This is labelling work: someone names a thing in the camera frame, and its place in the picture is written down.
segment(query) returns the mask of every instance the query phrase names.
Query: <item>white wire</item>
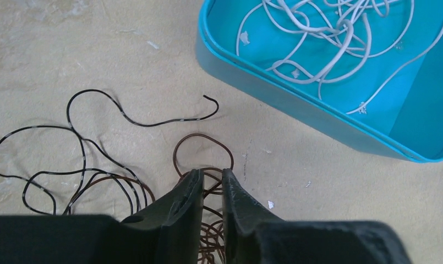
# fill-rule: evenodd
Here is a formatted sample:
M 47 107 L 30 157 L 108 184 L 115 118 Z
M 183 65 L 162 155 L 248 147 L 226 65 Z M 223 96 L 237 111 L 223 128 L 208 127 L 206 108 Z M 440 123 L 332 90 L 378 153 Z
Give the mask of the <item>white wire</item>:
M 321 100 L 321 86 L 322 84 L 329 84 L 329 83 L 335 83 L 341 80 L 344 80 L 353 74 L 355 74 L 359 69 L 362 68 L 362 66 L 365 64 L 365 62 L 369 58 L 374 58 L 381 56 L 394 48 L 404 37 L 406 34 L 413 16 L 414 16 L 414 0 L 411 0 L 411 7 L 409 12 L 409 18 L 408 21 L 398 36 L 398 38 L 395 39 L 395 41 L 386 47 L 384 50 L 375 53 L 370 54 L 371 49 L 371 42 L 372 42 L 372 33 L 370 29 L 370 24 L 367 18 L 366 10 L 373 9 L 378 16 L 384 18 L 387 17 L 390 13 L 390 4 L 401 2 L 403 0 L 383 0 L 381 3 L 376 3 L 375 0 L 337 0 L 337 3 L 329 3 L 328 0 L 323 0 L 325 5 L 333 8 L 337 8 L 338 13 L 338 21 L 335 26 L 333 26 L 328 17 L 324 14 L 324 12 L 315 4 L 312 2 L 312 0 L 300 0 L 297 2 L 293 7 L 288 7 L 285 3 L 285 0 L 277 0 L 278 4 L 274 4 L 271 2 L 271 0 L 262 0 L 262 3 L 256 5 L 253 9 L 251 9 L 243 18 L 241 21 L 241 24 L 238 29 L 238 35 L 236 39 L 236 55 L 239 56 L 239 42 L 241 40 L 241 34 L 243 26 L 246 22 L 246 20 L 254 13 L 256 10 L 258 10 L 261 7 L 264 7 L 265 13 L 269 17 L 270 21 L 276 26 L 278 29 L 280 29 L 283 32 L 286 32 L 288 34 L 296 34 L 296 35 L 302 35 L 300 40 L 298 41 L 297 45 L 290 51 L 290 53 L 285 56 L 283 59 L 275 61 L 271 67 L 267 68 L 267 71 L 272 70 L 276 75 L 279 77 L 290 81 L 292 83 L 296 84 L 310 84 L 313 82 L 318 82 L 318 98 Z M 305 5 L 312 6 L 323 18 L 326 26 L 320 26 L 320 27 L 313 27 L 310 24 L 310 19 L 307 17 L 307 15 L 303 12 L 301 12 L 299 9 Z M 290 19 L 290 21 L 298 28 L 298 30 L 291 30 L 286 29 L 283 26 L 281 26 L 271 15 L 269 11 L 269 7 L 275 8 L 277 10 L 284 11 L 287 15 L 287 17 Z M 382 13 L 379 8 L 385 7 L 385 12 Z M 301 16 L 304 21 L 305 25 L 301 23 L 297 18 L 296 15 Z M 365 26 L 365 30 L 367 33 L 367 39 L 364 42 L 362 39 L 360 39 L 358 36 L 354 34 L 354 24 L 358 22 L 358 20 L 362 20 Z M 341 42 L 339 36 L 342 34 L 346 34 L 343 43 Z M 441 36 L 443 35 L 443 27 L 441 28 L 439 35 L 434 40 L 434 42 L 421 54 L 417 55 L 415 58 L 410 60 L 409 62 L 406 62 L 402 66 L 400 66 L 393 74 L 390 75 L 390 77 L 385 80 L 385 82 L 374 92 L 374 94 L 364 103 L 361 103 L 361 105 L 356 108 L 355 110 L 347 112 L 347 114 L 352 114 L 356 112 L 361 112 L 362 109 L 364 109 L 370 101 L 372 101 L 375 96 L 381 91 L 381 89 L 405 66 L 411 64 L 412 62 L 416 61 L 423 55 L 425 55 L 427 52 L 429 52 L 440 40 Z M 315 75 L 308 72 L 302 65 L 299 63 L 290 60 L 290 58 L 300 49 L 300 47 L 303 45 L 304 41 L 308 36 L 312 36 L 317 39 L 322 39 L 330 44 L 332 44 L 335 47 L 338 47 L 339 50 L 336 53 L 336 55 Z M 360 44 L 362 44 L 363 47 L 351 47 L 352 40 L 357 40 Z M 364 54 L 357 54 L 355 51 L 364 52 Z M 326 76 L 330 73 L 332 68 L 335 66 L 335 64 L 342 58 L 344 53 L 347 53 L 349 55 L 352 55 L 354 57 L 360 58 L 360 62 L 354 67 L 354 69 L 350 70 L 349 72 L 333 78 L 333 79 L 326 79 Z M 286 76 L 279 72 L 277 68 L 283 64 L 289 64 L 297 68 L 301 73 L 303 73 L 308 79 L 296 79 L 291 78 L 289 76 Z
M 388 79 L 386 79 L 383 84 L 380 85 L 380 87 L 375 91 L 375 93 L 364 103 L 362 103 L 358 108 L 347 112 L 347 114 L 353 114 L 353 113 L 357 113 L 359 112 L 361 109 L 365 108 L 370 101 L 372 101 L 375 96 L 377 96 L 377 94 L 381 91 L 381 89 L 383 89 L 383 87 L 385 87 L 385 85 L 391 80 L 393 79 L 393 77 L 395 77 L 396 74 L 398 74 L 400 72 L 400 70 L 402 70 L 404 67 L 406 67 L 407 65 L 417 61 L 419 58 L 421 58 L 422 56 L 426 55 L 432 48 L 435 47 L 435 45 L 440 41 L 441 37 L 443 36 L 443 26 L 440 29 L 439 34 L 437 35 L 437 37 L 435 38 L 435 40 L 432 42 L 432 44 L 430 44 L 430 46 L 425 49 L 421 54 L 417 55 L 416 57 L 414 57 L 413 59 L 409 60 L 408 62 L 406 62 L 405 64 L 401 65 L 397 70 L 395 70 L 390 77 L 388 77 Z

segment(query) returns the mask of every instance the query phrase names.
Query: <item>insulated wire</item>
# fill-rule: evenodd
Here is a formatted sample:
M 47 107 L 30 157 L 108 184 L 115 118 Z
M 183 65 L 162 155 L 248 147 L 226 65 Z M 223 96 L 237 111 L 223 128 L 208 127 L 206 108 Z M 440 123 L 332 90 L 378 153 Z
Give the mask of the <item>insulated wire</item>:
M 232 152 L 229 150 L 227 146 L 222 144 L 221 142 L 213 139 L 210 136 L 207 136 L 205 134 L 200 133 L 194 133 L 185 136 L 182 138 L 178 144 L 176 144 L 176 147 L 173 151 L 173 165 L 174 168 L 179 175 L 179 181 L 181 181 L 186 175 L 188 175 L 190 172 L 182 173 L 178 168 L 178 160 L 177 160 L 177 152 L 179 150 L 179 147 L 182 143 L 184 143 L 189 138 L 193 137 L 202 137 L 205 139 L 208 139 L 215 143 L 216 145 L 222 147 L 229 155 L 230 165 L 229 168 L 234 168 L 234 157 Z M 221 178 L 216 177 L 213 175 L 212 172 L 217 172 L 218 174 L 222 173 L 222 170 L 219 168 L 214 167 L 205 167 L 201 168 L 201 170 L 204 172 L 204 175 L 206 177 L 209 177 L 216 181 L 214 185 L 212 185 L 208 189 L 204 189 L 203 197 L 206 198 L 208 195 L 222 195 L 222 189 L 220 188 L 221 185 Z M 215 209 L 205 206 L 204 210 L 211 212 L 215 216 L 219 218 L 219 220 L 214 221 L 212 223 L 205 223 L 202 222 L 202 235 L 200 236 L 200 246 L 199 246 L 199 258 L 198 261 L 202 264 L 214 264 L 215 263 L 215 254 L 218 256 L 218 258 L 222 261 L 222 263 L 225 263 L 226 261 L 226 254 L 225 254 L 225 247 L 224 247 L 224 236 L 223 236 L 223 214 L 219 213 Z
M 201 117 L 201 118 L 177 118 L 177 119 L 171 119 L 171 120 L 167 120 L 167 121 L 159 122 L 159 123 L 155 123 L 155 124 L 142 124 L 142 123 L 138 123 L 138 122 L 132 120 L 131 118 L 129 118 L 127 116 L 127 114 L 125 113 L 125 111 L 123 110 L 122 106 L 114 98 L 112 98 L 109 94 L 107 94 L 107 93 L 105 93 L 105 92 L 103 92 L 101 90 L 87 89 L 87 90 L 83 90 L 83 91 L 80 91 L 80 92 L 76 93 L 74 96 L 72 96 L 72 98 L 69 100 L 69 102 L 67 104 L 66 117 L 67 117 L 68 126 L 60 126 L 60 125 L 33 125 L 33 126 L 27 126 L 27 127 L 23 127 L 23 128 L 17 129 L 15 131 L 11 132 L 11 133 L 8 133 L 7 135 L 5 135 L 4 137 L 2 137 L 0 139 L 0 145 L 1 145 L 4 141 L 6 141 L 7 138 L 11 137 L 14 134 L 20 133 L 22 131 L 26 131 L 26 130 L 30 130 L 30 129 L 60 129 L 60 130 L 65 130 L 65 131 L 69 131 L 69 132 L 73 133 L 76 136 L 76 138 L 78 139 L 78 141 L 79 141 L 80 149 L 81 149 L 82 157 L 83 157 L 82 169 L 74 170 L 74 171 L 71 171 L 71 172 L 51 172 L 51 171 L 42 170 L 40 172 L 35 173 L 34 175 L 32 175 L 29 178 L 22 177 L 22 176 L 19 176 L 19 175 L 4 174 L 4 173 L 0 172 L 0 177 L 20 179 L 20 180 L 23 180 L 23 181 L 26 182 L 26 184 L 24 186 L 24 190 L 22 192 L 22 202 L 23 202 L 25 207 L 27 207 L 28 209 L 30 209 L 33 212 L 36 212 L 36 213 L 39 213 L 39 214 L 42 214 L 42 215 L 57 215 L 58 214 L 56 199 L 52 195 L 52 191 L 46 189 L 45 187 L 43 187 L 42 185 L 40 185 L 39 183 L 37 183 L 35 181 L 35 179 L 38 176 L 44 175 L 44 174 L 46 174 L 46 175 L 74 175 L 74 174 L 80 173 L 80 182 L 78 184 L 78 188 L 75 191 L 75 193 L 72 195 L 69 203 L 67 204 L 66 208 L 62 212 L 62 215 L 70 215 L 70 214 L 72 214 L 72 207 L 73 207 L 74 203 L 78 200 L 79 197 L 81 197 L 81 195 L 84 193 L 84 191 L 86 189 L 88 189 L 90 186 L 95 185 L 97 182 L 102 182 L 102 181 L 108 180 L 108 179 L 114 180 L 119 185 L 119 187 L 123 190 L 124 194 L 126 195 L 126 198 L 129 201 L 129 204 L 130 204 L 130 214 L 131 215 L 134 214 L 134 212 L 137 212 L 137 211 L 139 211 L 141 209 L 141 202 L 140 202 L 140 199 L 139 199 L 139 195 L 137 194 L 137 191 L 136 191 L 135 187 L 133 187 L 132 183 L 137 184 L 139 186 L 141 192 L 143 193 L 145 207 L 149 204 L 148 199 L 147 199 L 147 193 L 150 195 L 151 202 L 155 201 L 155 196 L 153 195 L 153 193 L 150 190 L 150 188 L 146 184 L 141 182 L 140 179 L 136 176 L 136 174 L 130 168 L 127 168 L 126 166 L 124 166 L 121 163 L 117 162 L 115 159 L 111 158 L 102 149 L 102 147 L 100 147 L 93 140 L 86 139 L 86 138 L 82 137 L 76 131 L 74 126 L 72 125 L 72 121 L 71 121 L 71 118 L 70 118 L 70 108 L 71 108 L 71 105 L 72 105 L 73 101 L 78 96 L 83 95 L 85 93 L 89 93 L 89 92 L 94 92 L 94 93 L 105 95 L 107 98 L 109 98 L 116 105 L 116 107 L 120 110 L 121 115 L 128 122 L 130 122 L 130 123 L 132 123 L 134 125 L 140 126 L 140 127 L 144 127 L 144 128 L 155 127 L 155 126 L 158 126 L 158 125 L 163 125 L 163 124 L 167 124 L 167 123 L 171 123 L 171 122 L 190 122 L 190 121 L 204 120 L 204 119 L 210 118 L 214 114 L 216 114 L 218 112 L 219 107 L 220 107 L 216 100 L 214 100 L 213 98 L 210 98 L 210 97 L 204 95 L 203 97 L 205 99 L 215 103 L 215 105 L 216 105 L 216 109 L 212 113 L 210 113 L 210 114 L 208 114 L 208 115 L 206 115 L 204 117 Z M 84 149 L 84 143 L 85 142 L 92 144 L 109 161 L 113 162 L 114 164 L 116 164 L 120 168 L 126 170 L 133 177 L 132 178 L 123 177 L 123 176 L 120 176 L 120 175 L 117 175 L 117 174 L 114 174 L 114 173 L 106 172 L 106 171 L 101 170 L 99 168 L 87 168 L 87 166 L 86 166 L 86 154 L 85 154 L 85 149 Z M 85 184 L 85 186 L 83 186 L 85 172 L 94 172 L 95 174 L 90 178 L 90 180 Z M 105 177 L 93 181 L 99 175 L 105 175 Z M 124 186 L 119 182 L 120 180 L 124 181 L 127 185 L 129 185 L 129 187 L 131 188 L 131 190 L 133 192 L 133 195 L 135 196 L 135 202 L 136 202 L 135 211 L 134 211 L 134 206 L 133 206 L 132 199 L 129 196 L 128 192 L 125 190 Z M 28 200 L 26 199 L 26 193 L 27 193 L 29 187 L 32 186 L 32 185 L 34 187 L 40 189 L 46 195 L 49 196 L 49 198 L 52 201 L 52 207 L 53 207 L 51 213 L 50 212 L 45 212 L 45 211 L 42 211 L 42 210 L 38 210 L 38 209 L 33 208 L 32 206 L 30 206 L 30 204 L 28 203 Z
M 279 77 L 290 81 L 295 84 L 310 84 L 313 82 L 318 82 L 318 98 L 321 100 L 321 85 L 322 84 L 328 84 L 328 83 L 336 83 L 338 81 L 344 80 L 353 74 L 355 74 L 362 66 L 367 62 L 369 58 L 378 57 L 380 55 L 385 54 L 392 48 L 394 48 L 404 37 L 406 34 L 412 19 L 414 15 L 414 0 L 411 0 L 410 10 L 409 10 L 409 17 L 406 22 L 406 25 L 398 38 L 394 40 L 394 42 L 386 47 L 384 50 L 370 54 L 370 47 L 372 42 L 372 34 L 370 30 L 370 24 L 367 19 L 367 14 L 365 13 L 365 10 L 368 9 L 374 9 L 378 16 L 384 18 L 387 17 L 390 13 L 390 4 L 402 2 L 402 0 L 383 0 L 381 3 L 376 3 L 375 0 L 337 0 L 337 3 L 330 3 L 328 0 L 323 0 L 324 3 L 329 7 L 336 7 L 338 10 L 338 16 L 339 19 L 337 21 L 336 26 L 332 26 L 324 12 L 311 0 L 301 0 L 298 1 L 292 8 L 288 7 L 284 0 L 277 0 L 278 4 L 274 4 L 271 2 L 271 0 L 261 0 L 262 3 L 256 5 L 254 8 L 252 8 L 242 19 L 240 26 L 238 28 L 238 34 L 236 38 L 236 55 L 239 56 L 239 42 L 241 40 L 242 30 L 243 26 L 246 22 L 246 20 L 260 7 L 264 7 L 265 12 L 267 16 L 269 17 L 270 21 L 281 31 L 289 33 L 289 34 L 302 34 L 302 37 L 300 38 L 298 44 L 294 47 L 294 49 L 283 59 L 277 60 L 272 64 L 271 67 L 267 68 L 266 71 L 273 71 L 276 75 Z M 321 26 L 321 27 L 312 27 L 310 26 L 310 20 L 307 17 L 306 14 L 299 11 L 299 8 L 301 8 L 304 5 L 310 5 L 312 6 L 323 18 L 324 22 L 327 24 L 327 26 Z M 295 24 L 295 26 L 299 30 L 289 30 L 285 29 L 279 23 L 273 18 L 270 11 L 268 10 L 268 7 L 272 7 L 281 11 L 284 11 L 288 18 Z M 384 7 L 385 11 L 382 13 L 380 11 L 380 7 Z M 305 25 L 302 24 L 296 17 L 295 14 L 300 15 L 305 20 Z M 359 18 L 362 18 L 362 21 L 364 23 L 366 32 L 367 32 L 367 41 L 362 41 L 359 37 L 357 37 L 354 32 L 354 23 L 358 21 Z M 346 38 L 344 40 L 344 43 L 341 43 L 340 39 L 338 38 L 340 34 L 346 33 Z M 381 89 L 404 67 L 407 65 L 413 63 L 423 55 L 427 54 L 440 40 L 440 38 L 443 35 L 443 26 L 440 29 L 440 32 L 436 39 L 432 42 L 432 44 L 424 50 L 422 53 L 417 55 L 415 58 L 411 59 L 410 61 L 406 62 L 402 66 L 400 66 L 396 71 L 394 71 L 384 82 L 383 84 L 374 92 L 374 94 L 365 102 L 361 103 L 358 108 L 347 112 L 347 114 L 353 114 L 356 112 L 360 112 L 362 109 L 364 109 L 374 98 L 375 96 L 381 91 Z M 300 46 L 305 41 L 305 38 L 307 36 L 312 36 L 317 39 L 324 39 L 328 41 L 330 44 L 334 45 L 335 47 L 339 48 L 339 51 L 337 54 L 330 60 L 330 62 L 327 63 L 325 67 L 323 67 L 317 74 L 313 75 L 312 73 L 308 72 L 303 66 L 301 66 L 299 63 L 294 62 L 290 60 L 290 58 L 299 50 Z M 360 42 L 364 47 L 351 47 L 351 40 L 356 39 L 358 42 Z M 357 54 L 355 51 L 364 51 L 364 54 Z M 350 70 L 348 73 L 343 74 L 342 76 L 339 76 L 337 78 L 333 79 L 326 79 L 326 76 L 329 74 L 333 66 L 342 58 L 343 54 L 347 53 L 354 57 L 361 58 L 361 61 L 358 63 L 358 65 Z M 308 77 L 308 79 L 296 79 L 291 78 L 289 76 L 286 76 L 279 72 L 277 68 L 283 64 L 290 64 L 293 65 L 297 70 L 304 73 L 305 76 Z

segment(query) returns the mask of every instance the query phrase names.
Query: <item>blue plastic tray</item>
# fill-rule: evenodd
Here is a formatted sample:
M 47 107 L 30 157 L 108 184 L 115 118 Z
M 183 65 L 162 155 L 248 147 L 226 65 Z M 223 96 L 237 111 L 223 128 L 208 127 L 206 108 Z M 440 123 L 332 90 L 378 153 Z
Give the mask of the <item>blue plastic tray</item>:
M 365 101 L 397 67 L 430 45 L 443 23 L 443 0 L 418 1 L 403 38 L 404 48 L 371 59 L 345 82 L 323 85 L 323 101 L 317 98 L 317 84 L 293 84 L 264 70 L 273 59 L 279 59 L 275 53 L 290 51 L 296 40 L 281 36 L 263 9 L 245 23 L 250 44 L 240 47 L 242 54 L 236 56 L 240 22 L 259 3 L 205 1 L 199 16 L 196 56 L 206 72 L 358 151 L 414 162 L 443 160 L 443 37 L 425 57 L 382 89 L 367 106 L 367 114 L 345 114 Z M 391 9 L 403 15 L 389 19 L 391 26 L 381 29 L 380 35 L 390 39 L 401 32 L 395 25 L 404 26 L 404 10 L 403 5 Z M 299 56 L 313 66 L 318 50 L 323 48 L 311 48 Z

